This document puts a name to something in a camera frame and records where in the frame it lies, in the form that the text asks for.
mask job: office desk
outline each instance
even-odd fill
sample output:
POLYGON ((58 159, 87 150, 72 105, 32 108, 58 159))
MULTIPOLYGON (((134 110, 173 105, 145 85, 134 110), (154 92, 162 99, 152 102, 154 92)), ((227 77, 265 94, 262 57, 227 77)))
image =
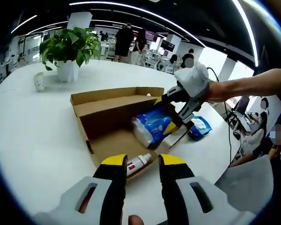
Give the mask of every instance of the office desk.
MULTIPOLYGON (((16 69, 0 85, 0 170, 14 197, 33 215, 49 211, 60 196, 95 166, 81 138, 70 104, 72 93, 119 87, 150 86, 168 90, 176 85, 173 75, 145 67, 90 60, 74 83, 56 83, 36 92, 33 76, 44 72, 52 82, 56 71, 41 63, 16 69)), ((176 104, 181 109, 183 104, 176 104)), ((207 103, 196 113, 213 130, 199 142, 185 137, 172 151, 182 157, 195 175, 215 183, 229 165, 228 125, 207 103)), ((231 131, 232 158, 239 141, 231 131)), ((166 220, 158 163, 126 186, 123 224, 128 215, 141 216, 145 224, 166 220)))

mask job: white flower pot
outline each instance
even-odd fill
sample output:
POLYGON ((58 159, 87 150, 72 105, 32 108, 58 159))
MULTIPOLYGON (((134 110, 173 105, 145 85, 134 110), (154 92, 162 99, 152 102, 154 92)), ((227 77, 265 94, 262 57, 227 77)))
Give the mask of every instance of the white flower pot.
POLYGON ((44 73, 37 73, 33 77, 34 85, 37 89, 37 91, 43 91, 45 90, 45 85, 44 85, 44 73))
POLYGON ((57 75, 61 82, 74 82, 77 80, 79 66, 75 60, 68 60, 66 63, 63 61, 58 61, 57 66, 57 75))

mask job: ceiling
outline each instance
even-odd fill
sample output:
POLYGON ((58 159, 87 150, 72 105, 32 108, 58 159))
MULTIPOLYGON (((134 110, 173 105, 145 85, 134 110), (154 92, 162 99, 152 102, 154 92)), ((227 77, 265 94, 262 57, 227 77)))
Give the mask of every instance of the ceiling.
MULTIPOLYGON (((92 19, 94 20, 129 22, 153 32, 178 33, 184 37, 184 40, 188 39, 191 43, 200 45, 195 39, 176 26, 133 8, 97 3, 69 6, 69 2, 77 1, 43 0, 39 1, 37 6, 34 2, 26 2, 23 13, 20 14, 19 12, 20 23, 34 15, 37 15, 37 17, 25 23, 13 34, 24 35, 42 26, 66 21, 71 12, 89 11, 92 13, 92 19)), ((220 41, 253 56, 247 29, 232 0, 160 0, 159 2, 148 0, 133 2, 131 0, 114 0, 113 2, 133 5, 150 11, 176 23, 195 36, 220 41)), ((270 67, 281 67, 280 43, 250 6, 243 2, 241 2, 241 5, 250 21, 258 54, 261 54, 263 46, 266 46, 270 67)), ((109 22, 91 22, 90 26, 93 27, 95 24, 112 25, 109 22)), ((63 23, 56 26, 66 27, 66 25, 66 23, 63 23)), ((224 46, 204 40, 202 42, 254 68, 254 62, 242 54, 230 51, 228 48, 224 50, 224 46)))

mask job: white cup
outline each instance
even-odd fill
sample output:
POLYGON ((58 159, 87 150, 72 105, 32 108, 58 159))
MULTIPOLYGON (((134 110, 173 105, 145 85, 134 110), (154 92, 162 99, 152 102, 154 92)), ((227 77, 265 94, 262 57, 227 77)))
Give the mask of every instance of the white cup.
POLYGON ((34 81, 34 85, 35 85, 37 91, 45 90, 45 86, 44 86, 44 73, 37 73, 33 77, 33 81, 34 81))

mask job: green leaves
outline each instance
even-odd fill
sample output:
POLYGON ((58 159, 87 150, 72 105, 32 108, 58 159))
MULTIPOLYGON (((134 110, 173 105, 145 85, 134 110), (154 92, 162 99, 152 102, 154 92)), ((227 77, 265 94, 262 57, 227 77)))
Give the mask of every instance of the green leaves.
POLYGON ((91 33, 92 29, 75 27, 73 30, 62 29, 55 32, 54 36, 43 41, 40 45, 40 54, 47 70, 52 70, 46 61, 56 67, 57 61, 76 61, 78 66, 89 59, 100 57, 101 43, 97 34, 91 33))

